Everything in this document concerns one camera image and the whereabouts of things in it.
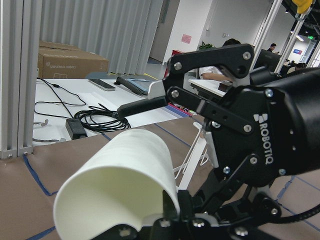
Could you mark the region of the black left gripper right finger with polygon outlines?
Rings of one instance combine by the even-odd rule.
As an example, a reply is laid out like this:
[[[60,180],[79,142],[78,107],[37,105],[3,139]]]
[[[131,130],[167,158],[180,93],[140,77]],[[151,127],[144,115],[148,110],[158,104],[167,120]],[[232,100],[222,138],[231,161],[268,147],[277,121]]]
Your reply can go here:
[[[208,213],[195,213],[194,203],[187,190],[177,193],[180,206],[177,235],[179,240],[219,240],[217,219]]]

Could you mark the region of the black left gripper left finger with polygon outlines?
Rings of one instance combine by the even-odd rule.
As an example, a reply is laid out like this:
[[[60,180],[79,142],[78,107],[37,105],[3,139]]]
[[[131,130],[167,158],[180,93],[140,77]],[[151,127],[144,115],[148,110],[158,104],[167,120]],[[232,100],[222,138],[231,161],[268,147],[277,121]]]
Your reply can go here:
[[[162,213],[153,213],[142,221],[143,240],[177,240],[178,213],[166,191],[162,191]]]

